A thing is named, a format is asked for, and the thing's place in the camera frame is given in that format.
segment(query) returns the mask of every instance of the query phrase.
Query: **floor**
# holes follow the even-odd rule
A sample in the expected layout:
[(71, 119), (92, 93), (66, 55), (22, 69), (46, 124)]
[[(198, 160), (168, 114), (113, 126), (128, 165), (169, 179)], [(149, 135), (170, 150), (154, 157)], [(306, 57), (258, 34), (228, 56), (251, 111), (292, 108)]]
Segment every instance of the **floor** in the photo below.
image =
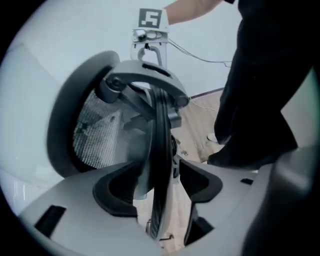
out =
[[(172, 130), (172, 134), (180, 141), (182, 157), (199, 163), (207, 161), (208, 156), (218, 152), (222, 146), (209, 141), (207, 134), (214, 131), (214, 123), (219, 108), (222, 91), (214, 92), (193, 99), (182, 109), (182, 126)], [(152, 212), (153, 191), (144, 200), (135, 200), (138, 211), (138, 222), (146, 228)], [(171, 254), (184, 248), (184, 237), (188, 227), (191, 201), (179, 180), (173, 185), (173, 205), (170, 225), (163, 236), (174, 238), (160, 241), (164, 253)]]

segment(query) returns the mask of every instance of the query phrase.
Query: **white cable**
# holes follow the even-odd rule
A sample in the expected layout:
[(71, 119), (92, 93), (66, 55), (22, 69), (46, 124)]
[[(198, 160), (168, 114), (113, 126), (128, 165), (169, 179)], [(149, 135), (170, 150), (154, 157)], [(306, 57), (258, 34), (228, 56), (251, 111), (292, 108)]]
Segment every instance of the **white cable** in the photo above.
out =
[(207, 63), (221, 63), (221, 64), (224, 64), (225, 67), (227, 68), (231, 68), (231, 66), (228, 66), (227, 63), (232, 63), (232, 61), (212, 61), (212, 60), (207, 60), (207, 59), (203, 59), (203, 58), (200, 58), (192, 53), (190, 53), (189, 51), (187, 51), (186, 49), (184, 49), (183, 47), (181, 47), (179, 44), (177, 44), (176, 42), (174, 42), (173, 40), (169, 39), (169, 42), (168, 42), (170, 45), (174, 46), (175, 48), (177, 48), (180, 52), (182, 52), (183, 54), (185, 55), (189, 55), (191, 57), (194, 57), (200, 61), (203, 61), (203, 62), (207, 62)]
[(218, 112), (218, 110), (212, 108), (212, 107), (208, 107), (208, 106), (201, 106), (201, 105), (198, 105), (197, 103), (195, 103), (193, 100), (190, 100), (194, 105), (198, 106), (199, 108), (202, 108), (202, 109), (205, 109), (205, 110), (213, 110), (215, 112)]

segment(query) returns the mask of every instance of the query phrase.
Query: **black cutout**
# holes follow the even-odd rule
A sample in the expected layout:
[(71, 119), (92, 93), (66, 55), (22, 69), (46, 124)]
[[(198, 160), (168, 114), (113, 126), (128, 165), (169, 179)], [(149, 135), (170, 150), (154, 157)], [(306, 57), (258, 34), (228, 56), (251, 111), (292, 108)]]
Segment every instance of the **black cutout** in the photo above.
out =
[(141, 170), (133, 162), (102, 177), (93, 187), (95, 201), (113, 216), (138, 217), (133, 199)]
[(149, 65), (149, 64), (144, 63), (142, 65), (142, 67), (145, 68), (145, 69), (148, 69), (148, 70), (157, 71), (158, 73), (160, 73), (160, 74), (162, 74), (162, 75), (164, 75), (164, 76), (166, 76), (168, 78), (171, 77), (171, 75), (167, 71), (165, 71), (165, 70), (163, 70), (163, 69), (161, 69), (161, 68), (159, 68), (157, 66), (153, 66), (153, 65)]
[(64, 207), (51, 205), (34, 227), (47, 238), (50, 238), (65, 211), (66, 208)]
[(243, 178), (242, 180), (240, 180), (240, 182), (247, 184), (247, 185), (252, 185), (252, 183), (254, 183), (254, 180), (250, 179), (250, 178)]
[(223, 187), (221, 179), (193, 164), (180, 160), (180, 180), (193, 203), (207, 203)]
[(184, 245), (189, 245), (214, 228), (202, 217), (198, 216), (196, 203), (207, 203), (218, 195), (223, 187), (221, 179), (190, 162), (180, 160), (180, 181), (191, 199), (191, 211)]
[(189, 219), (189, 225), (184, 237), (184, 245), (190, 245), (191, 243), (202, 238), (214, 228), (202, 217), (198, 216), (195, 204), (191, 206), (191, 213)]

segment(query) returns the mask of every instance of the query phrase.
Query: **white wall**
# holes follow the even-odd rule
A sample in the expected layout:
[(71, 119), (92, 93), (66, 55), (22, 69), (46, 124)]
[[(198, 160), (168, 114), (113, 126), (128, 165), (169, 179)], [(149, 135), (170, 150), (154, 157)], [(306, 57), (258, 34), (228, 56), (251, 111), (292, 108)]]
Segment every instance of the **white wall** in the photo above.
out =
[[(87, 58), (116, 51), (130, 58), (132, 24), (139, 8), (163, 8), (172, 0), (48, 0), (25, 24), (10, 48), (25, 44), (59, 83)], [(171, 26), (169, 37), (201, 58), (231, 61), (241, 20), (237, 4)], [(168, 45), (168, 68), (189, 96), (222, 88), (229, 68), (184, 55)]]
[(4, 197), (15, 215), (19, 215), (31, 202), (48, 190), (48, 187), (30, 184), (1, 169), (0, 185)]
[(314, 69), (311, 69), (281, 113), (298, 147), (320, 144), (320, 91)]

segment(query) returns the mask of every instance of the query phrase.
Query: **metal mount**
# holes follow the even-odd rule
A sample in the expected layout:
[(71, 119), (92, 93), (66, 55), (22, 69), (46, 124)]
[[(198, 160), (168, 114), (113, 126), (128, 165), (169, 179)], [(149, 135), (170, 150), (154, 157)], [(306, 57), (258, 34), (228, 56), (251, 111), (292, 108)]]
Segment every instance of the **metal mount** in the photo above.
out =
[[(167, 68), (167, 43), (169, 42), (169, 22), (167, 11), (165, 9), (145, 9), (139, 10), (138, 17), (133, 25), (133, 36), (131, 45), (131, 59), (142, 61), (145, 51), (156, 53), (157, 64)], [(164, 89), (169, 96), (174, 94)], [(171, 128), (180, 127), (182, 124), (179, 114), (180, 106), (175, 101), (167, 102), (168, 118)]]
[(95, 89), (96, 95), (106, 103), (120, 99), (140, 113), (147, 121), (155, 119), (155, 109), (150, 106), (130, 84), (149, 83), (163, 89), (169, 95), (169, 119), (171, 128), (181, 126), (178, 109), (189, 103), (189, 98), (179, 79), (169, 70), (154, 63), (140, 60), (126, 60), (117, 64)]

